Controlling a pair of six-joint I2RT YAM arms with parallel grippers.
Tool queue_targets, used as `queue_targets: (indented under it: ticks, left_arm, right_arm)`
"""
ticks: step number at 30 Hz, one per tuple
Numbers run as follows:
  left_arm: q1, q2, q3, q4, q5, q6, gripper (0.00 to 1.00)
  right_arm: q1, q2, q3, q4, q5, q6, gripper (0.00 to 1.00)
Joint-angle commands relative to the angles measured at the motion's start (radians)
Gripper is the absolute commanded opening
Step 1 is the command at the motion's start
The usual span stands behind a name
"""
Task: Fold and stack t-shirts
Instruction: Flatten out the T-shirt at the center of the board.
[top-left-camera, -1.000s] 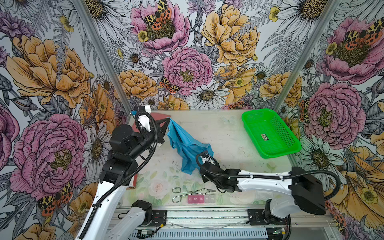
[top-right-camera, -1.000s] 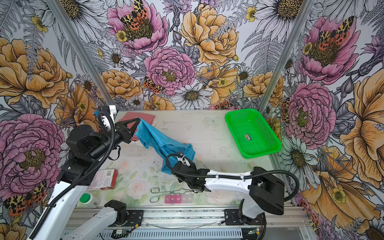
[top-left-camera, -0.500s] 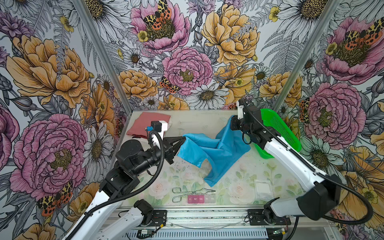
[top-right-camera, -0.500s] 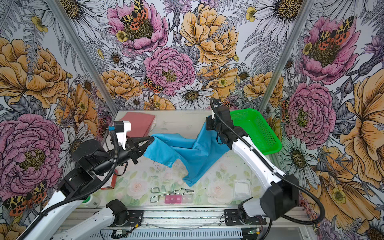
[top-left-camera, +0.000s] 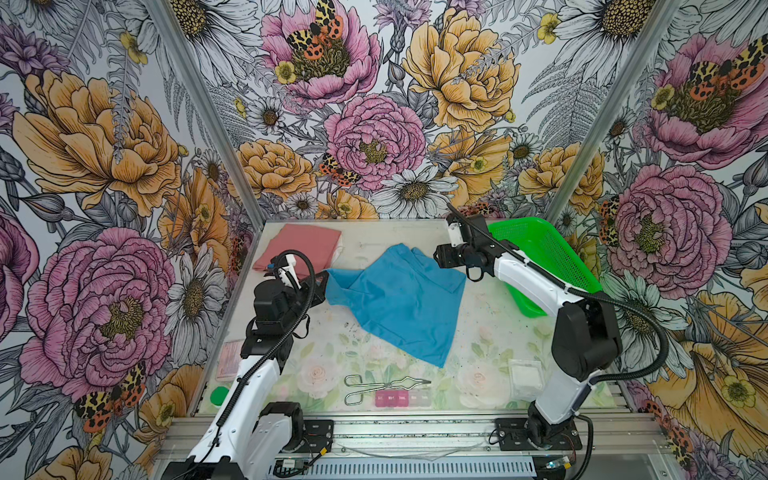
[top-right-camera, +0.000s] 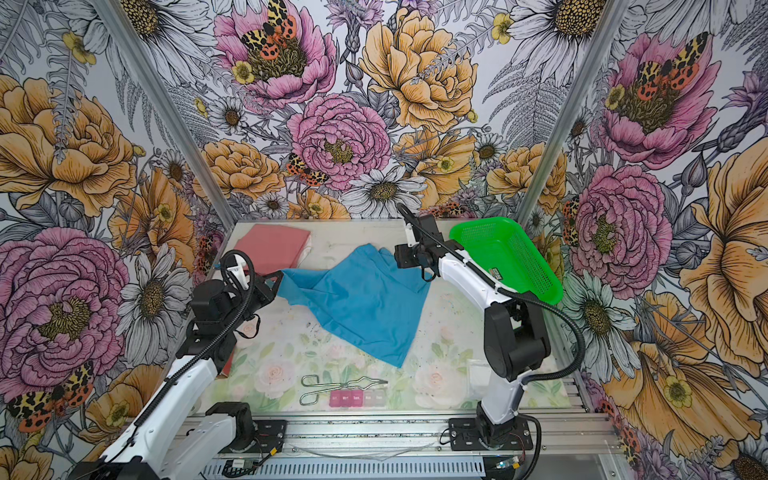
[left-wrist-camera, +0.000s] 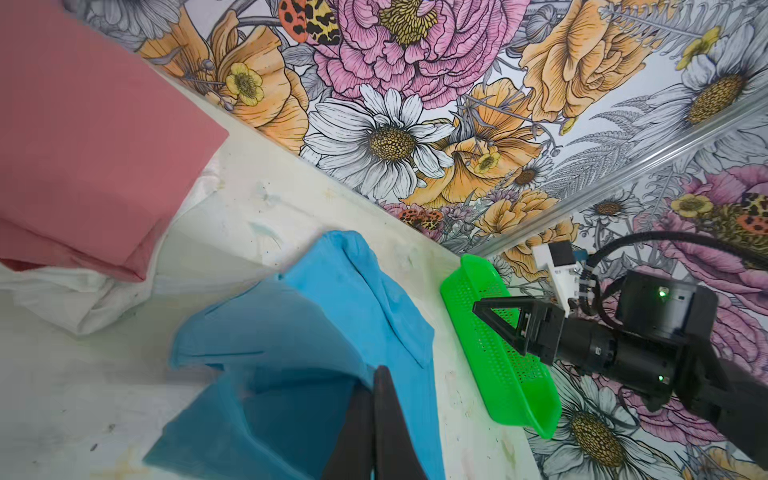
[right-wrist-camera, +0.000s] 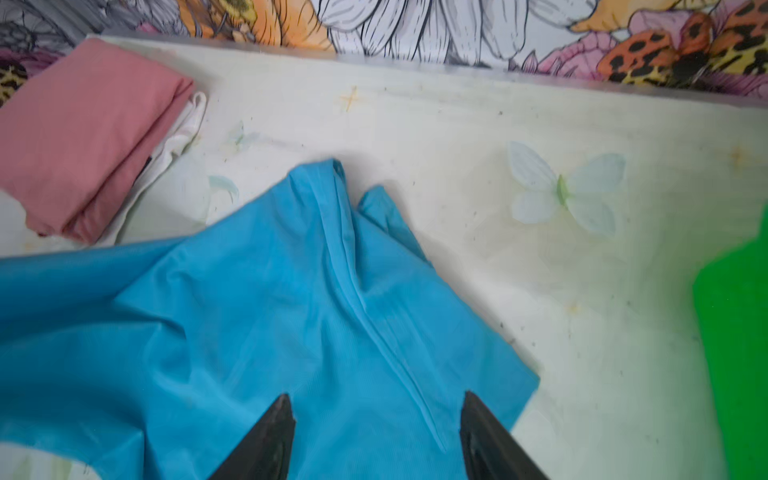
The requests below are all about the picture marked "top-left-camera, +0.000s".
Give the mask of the green plastic basket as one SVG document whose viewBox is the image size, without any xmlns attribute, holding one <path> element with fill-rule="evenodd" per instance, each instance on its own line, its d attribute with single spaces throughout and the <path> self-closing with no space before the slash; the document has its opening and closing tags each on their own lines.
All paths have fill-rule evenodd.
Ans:
<svg viewBox="0 0 768 480">
<path fill-rule="evenodd" d="M 537 217 L 498 221 L 488 226 L 497 240 L 515 244 L 532 262 L 576 289 L 596 293 L 603 289 L 595 275 L 555 227 Z"/>
</svg>

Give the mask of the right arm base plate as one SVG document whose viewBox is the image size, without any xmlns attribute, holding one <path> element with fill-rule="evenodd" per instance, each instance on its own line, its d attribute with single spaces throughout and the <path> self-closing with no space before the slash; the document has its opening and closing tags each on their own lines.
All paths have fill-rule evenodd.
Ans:
<svg viewBox="0 0 768 480">
<path fill-rule="evenodd" d="M 537 418 L 502 417 L 494 420 L 494 429 L 502 451 L 583 449 L 573 419 L 550 425 Z"/>
</svg>

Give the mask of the blue t-shirt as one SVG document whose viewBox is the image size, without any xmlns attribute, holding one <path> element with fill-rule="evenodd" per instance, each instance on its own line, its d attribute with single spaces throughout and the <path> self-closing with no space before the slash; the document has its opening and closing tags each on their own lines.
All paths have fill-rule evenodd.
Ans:
<svg viewBox="0 0 768 480">
<path fill-rule="evenodd" d="M 326 299 L 362 329 L 437 368 L 445 366 L 466 284 L 417 248 L 389 247 L 362 270 L 330 269 Z"/>
</svg>

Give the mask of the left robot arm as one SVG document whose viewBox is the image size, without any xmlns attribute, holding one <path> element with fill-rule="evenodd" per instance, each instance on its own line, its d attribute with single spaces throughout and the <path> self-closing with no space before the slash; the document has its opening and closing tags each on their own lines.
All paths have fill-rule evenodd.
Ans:
<svg viewBox="0 0 768 480">
<path fill-rule="evenodd" d="M 294 330 L 311 307 L 325 301 L 328 273 L 292 286 L 268 279 L 254 288 L 254 317 L 246 327 L 235 380 L 215 419 L 183 461 L 163 479 L 265 479 L 283 450 L 305 436 L 297 402 L 269 402 L 294 344 Z"/>
</svg>

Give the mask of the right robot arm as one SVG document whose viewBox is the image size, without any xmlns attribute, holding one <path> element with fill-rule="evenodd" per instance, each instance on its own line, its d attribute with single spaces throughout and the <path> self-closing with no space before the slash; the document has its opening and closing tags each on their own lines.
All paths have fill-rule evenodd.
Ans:
<svg viewBox="0 0 768 480">
<path fill-rule="evenodd" d="M 531 402 L 526 435 L 548 448 L 566 431 L 594 389 L 594 379 L 621 353 L 616 313 L 604 293 L 590 294 L 531 260 L 517 245 L 495 239 L 481 215 L 447 216 L 450 242 L 436 247 L 441 268 L 478 268 L 516 288 L 556 318 L 551 353 L 556 367 Z"/>
</svg>

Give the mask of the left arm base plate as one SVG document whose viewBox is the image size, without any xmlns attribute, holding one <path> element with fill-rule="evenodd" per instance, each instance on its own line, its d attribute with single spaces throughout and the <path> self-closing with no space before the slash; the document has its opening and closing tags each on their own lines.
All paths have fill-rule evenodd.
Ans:
<svg viewBox="0 0 768 480">
<path fill-rule="evenodd" d="M 322 450 L 330 452 L 333 446 L 334 427 L 335 422 L 329 419 L 304 420 L 302 431 L 293 435 L 282 453 L 316 455 Z"/>
</svg>

